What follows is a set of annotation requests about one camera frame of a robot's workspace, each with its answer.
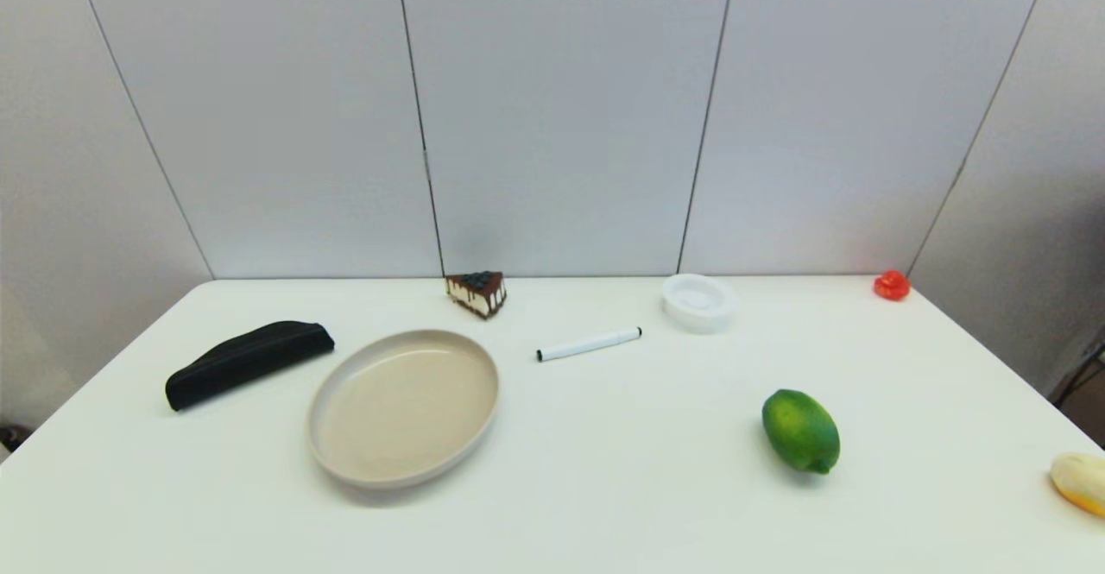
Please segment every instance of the small white container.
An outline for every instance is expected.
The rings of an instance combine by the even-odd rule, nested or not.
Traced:
[[[663,310],[681,327],[699,334],[722,332],[736,311],[733,291],[701,274],[675,274],[664,281]]]

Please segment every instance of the wall panel seam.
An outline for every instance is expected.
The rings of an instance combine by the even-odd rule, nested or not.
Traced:
[[[986,105],[986,111],[982,112],[982,118],[978,122],[978,128],[975,129],[975,136],[970,140],[970,145],[967,145],[967,153],[964,154],[962,161],[959,163],[959,169],[956,170],[955,177],[951,178],[951,184],[948,186],[948,191],[944,194],[944,200],[940,201],[940,207],[937,208],[936,215],[933,216],[933,222],[928,225],[928,231],[925,232],[924,239],[920,240],[920,246],[917,247],[917,252],[913,257],[913,262],[909,263],[909,268],[906,271],[906,275],[913,274],[913,269],[917,267],[917,261],[920,260],[920,253],[924,252],[925,246],[928,244],[928,239],[933,237],[933,231],[936,229],[936,223],[940,220],[940,215],[944,213],[945,206],[948,205],[948,200],[951,199],[951,192],[956,189],[959,184],[959,177],[962,176],[964,169],[967,168],[967,160],[970,158],[970,154],[975,150],[975,144],[978,143],[979,135],[982,133],[983,126],[986,126],[987,118],[990,117],[990,109],[993,107],[994,101],[998,98],[998,93],[1001,91],[1001,85],[1006,82],[1006,75],[1009,74],[1009,67],[1013,63],[1013,58],[1017,55],[1017,49],[1021,45],[1021,39],[1024,36],[1024,31],[1029,27],[1029,21],[1032,19],[1032,11],[1035,10],[1035,4],[1038,0],[1032,0],[1029,4],[1029,11],[1024,15],[1024,23],[1021,24],[1021,31],[1017,34],[1017,41],[1013,41],[1013,49],[1009,51],[1009,59],[1006,60],[1006,66],[1001,70],[1001,76],[998,77],[998,84],[993,87],[993,93],[990,95],[990,103]]]
[[[687,243],[687,230],[691,228],[691,209],[694,206],[694,190],[698,185],[698,167],[702,166],[702,149],[706,142],[706,128],[709,126],[709,106],[714,102],[714,87],[717,85],[718,63],[722,60],[722,45],[725,42],[725,24],[729,19],[729,3],[733,0],[725,0],[725,10],[722,12],[722,28],[717,35],[717,51],[714,53],[714,72],[709,77],[709,93],[706,94],[706,111],[703,114],[702,135],[698,138],[698,155],[695,157],[694,176],[691,178],[691,194],[687,199],[687,213],[683,221],[683,240],[680,241],[680,257],[675,262],[675,274],[683,271],[683,250]]]
[[[441,275],[445,275],[445,252],[441,249],[441,229],[438,227],[438,205],[433,198],[433,178],[430,175],[430,152],[425,147],[425,126],[422,124],[422,101],[418,94],[418,75],[414,73],[414,48],[411,46],[411,29],[407,23],[407,0],[399,0],[399,9],[403,13],[403,35],[407,36],[407,59],[411,65],[411,84],[414,87],[414,109],[418,111],[418,133],[422,139],[422,166],[425,169],[425,182],[430,188],[430,212],[433,215],[433,234],[438,240],[438,264]]]
[[[123,92],[127,95],[127,102],[130,103],[130,109],[135,113],[135,118],[138,119],[138,126],[141,127],[141,133],[146,137],[146,144],[149,145],[149,150],[154,155],[154,160],[157,163],[158,169],[161,171],[161,177],[165,179],[165,184],[169,187],[169,194],[172,195],[172,201],[177,205],[177,210],[180,211],[180,217],[185,221],[185,227],[188,228],[188,234],[192,237],[192,242],[196,243],[196,250],[200,253],[200,259],[203,260],[203,265],[207,267],[208,275],[212,279],[217,279],[214,271],[211,270],[211,263],[208,261],[207,254],[203,252],[203,247],[200,246],[200,240],[196,237],[196,231],[192,229],[192,223],[188,220],[188,215],[185,213],[183,206],[180,205],[180,197],[177,196],[177,189],[172,187],[172,181],[169,180],[169,174],[165,171],[165,165],[161,164],[161,157],[157,154],[157,147],[154,145],[154,139],[149,135],[149,131],[146,128],[146,122],[143,121],[141,113],[138,112],[138,104],[135,103],[134,96],[130,94],[130,87],[127,86],[127,81],[123,76],[123,70],[119,67],[118,60],[115,59],[115,52],[112,51],[112,43],[107,40],[107,33],[104,31],[104,24],[99,21],[99,13],[96,12],[96,6],[92,0],[87,0],[88,8],[92,10],[92,18],[96,20],[96,28],[99,30],[99,36],[104,41],[104,46],[107,48],[107,55],[112,59],[112,65],[115,66],[115,74],[119,77],[119,83],[123,85]]]

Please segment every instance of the white wall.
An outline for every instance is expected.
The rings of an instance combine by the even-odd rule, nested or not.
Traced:
[[[207,267],[87,0],[0,0],[0,369],[42,422]]]
[[[92,0],[215,276],[441,273],[400,0]]]
[[[682,270],[907,268],[1032,0],[732,0]]]
[[[671,274],[725,0],[406,0],[445,270]]]
[[[1072,337],[1105,325],[1103,54],[1105,0],[1038,0],[913,271],[1041,390]]]

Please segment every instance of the plate rim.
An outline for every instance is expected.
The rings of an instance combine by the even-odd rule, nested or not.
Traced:
[[[410,474],[404,474],[391,479],[364,479],[359,477],[348,476],[339,471],[338,469],[334,468],[332,463],[328,463],[326,457],[319,450],[318,442],[316,441],[315,424],[316,419],[320,418],[319,409],[324,405],[324,401],[325,405],[329,405],[328,400],[333,396],[334,390],[337,390],[338,387],[340,386],[339,384],[335,383],[339,380],[339,378],[348,377],[348,375],[345,374],[344,372],[347,368],[349,368],[350,364],[354,362],[358,363],[364,362],[364,358],[366,357],[365,355],[370,354],[371,351],[376,348],[376,346],[385,345],[388,343],[394,343],[397,342],[397,340],[400,340],[401,337],[404,336],[415,337],[424,334],[444,335],[446,337],[454,337],[455,340],[459,340],[462,343],[474,346],[477,351],[481,351],[483,355],[486,357],[486,362],[491,366],[491,373],[494,378],[495,394],[491,404],[491,410],[487,413],[487,417],[480,426],[480,429],[477,429],[476,432],[463,446],[457,448],[453,453],[451,453],[441,462],[430,468],[425,468]],[[484,347],[474,338],[454,331],[442,330],[442,328],[418,328],[418,330],[403,331],[400,333],[390,334],[380,338],[376,338],[376,341],[372,341],[371,343],[368,343],[367,345],[357,348],[351,354],[348,354],[348,356],[344,358],[343,362],[338,363],[337,366],[335,366],[330,371],[330,373],[327,374],[327,377],[323,379],[322,384],[319,384],[318,389],[315,392],[315,395],[312,398],[311,406],[307,409],[307,420],[306,420],[307,447],[311,449],[312,456],[315,457],[316,463],[323,467],[323,469],[326,470],[326,472],[328,472],[332,477],[345,483],[356,486],[359,488],[377,489],[377,490],[389,490],[389,489],[407,488],[410,486],[415,486],[418,483],[429,481],[440,474],[443,474],[446,471],[450,471],[450,469],[452,469],[454,466],[460,463],[461,460],[467,457],[467,455],[472,451],[472,449],[475,448],[475,446],[486,435],[487,430],[491,428],[491,425],[495,419],[495,415],[498,413],[498,398],[501,389],[502,389],[502,378],[499,377],[498,365],[495,363],[495,358],[491,355],[491,352],[488,352],[486,347]]]

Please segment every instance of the floor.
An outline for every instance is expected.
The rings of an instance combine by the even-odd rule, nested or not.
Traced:
[[[1097,368],[1103,367],[1105,365],[1096,365],[1090,373],[1095,373]],[[1056,390],[1062,390],[1065,385],[1065,380],[1060,383]],[[1070,397],[1066,397],[1062,410],[1074,425],[1093,438],[1094,442],[1105,448],[1105,374],[1093,377]]]

